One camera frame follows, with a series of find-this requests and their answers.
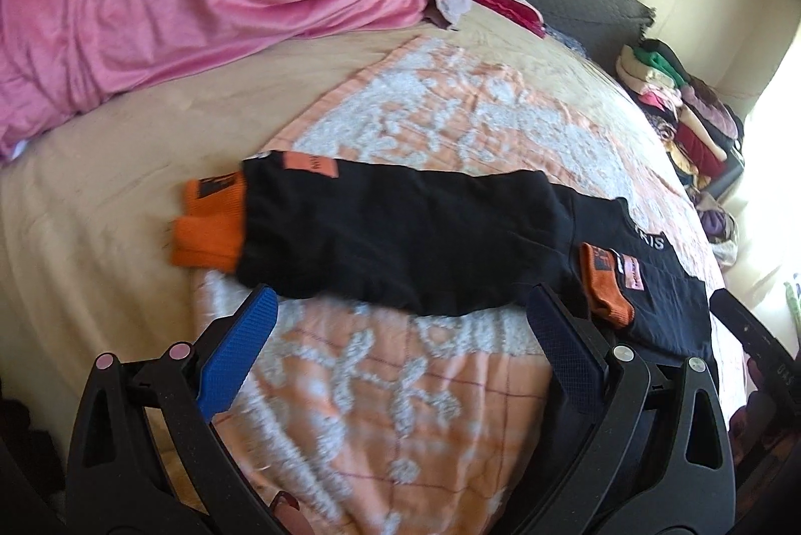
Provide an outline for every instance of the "bed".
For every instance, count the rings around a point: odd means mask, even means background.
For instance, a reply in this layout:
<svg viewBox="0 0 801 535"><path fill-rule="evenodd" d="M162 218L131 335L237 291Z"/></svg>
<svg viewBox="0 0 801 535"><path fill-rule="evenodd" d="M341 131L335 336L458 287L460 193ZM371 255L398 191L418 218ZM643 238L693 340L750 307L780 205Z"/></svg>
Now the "bed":
<svg viewBox="0 0 801 535"><path fill-rule="evenodd" d="M488 80L511 77L526 103L540 109L538 118L554 122L550 134L534 133L542 152L537 145L528 150L537 157L525 167L539 164L554 182L591 195L627 198L638 225L664 231L709 292L722 287L660 141L607 74L654 12L636 0L528 1L593 60L474 6L458 31L419 24L281 42L120 95L34 140L0 171L4 393L24 399L65 451L99 353L122 360L159 355L243 299L243 288L223 275L170 265L183 183L225 175L265 148L359 159L359 131L340 135L315 126L332 110L358 108L351 101L366 87L421 50L436 52L438 63L478 68ZM419 64L403 67L405 80L427 76ZM386 122L390 113L368 119ZM343 117L355 121L359 114ZM407 137L395 147L435 151L455 143L415 142L421 124L410 117L396 133ZM436 137L450 126L443 120ZM584 137L560 139L566 130ZM499 164L499 151L488 152L495 164L471 173L509 168ZM598 167L607 156L610 164ZM392 149L362 158L402 163ZM444 158L421 167L465 168ZM550 384L550 366L520 310L423 320L331 298L282 307L277 333L218 423L263 496L289 489L317 532L486 529L534 450ZM742 349L714 318L712 325L728 417L745 400ZM350 406L345 419L334 415L343 406ZM382 411L395 419L378 423ZM169 450L166 438L163 447ZM390 457L371 463L386 447Z"/></svg>

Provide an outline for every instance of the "patterned quilt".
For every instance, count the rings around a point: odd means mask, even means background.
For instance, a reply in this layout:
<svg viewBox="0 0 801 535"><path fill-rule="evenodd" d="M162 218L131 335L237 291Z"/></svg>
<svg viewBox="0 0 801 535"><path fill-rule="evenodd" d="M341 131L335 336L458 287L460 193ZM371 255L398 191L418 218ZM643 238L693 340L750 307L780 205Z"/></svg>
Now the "patterned quilt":
<svg viewBox="0 0 801 535"><path fill-rule="evenodd" d="M542 170L589 195L625 197L644 231L664 231L687 271L721 287L694 208L639 111L590 62L543 43L524 76L415 38L264 149L470 175ZM246 295L199 271L198 330ZM730 413L742 399L742 352L716 321L713 338ZM519 307L421 318L285 299L216 426L263 497L291 492L318 533L480 533L536 446L550 374Z"/></svg>

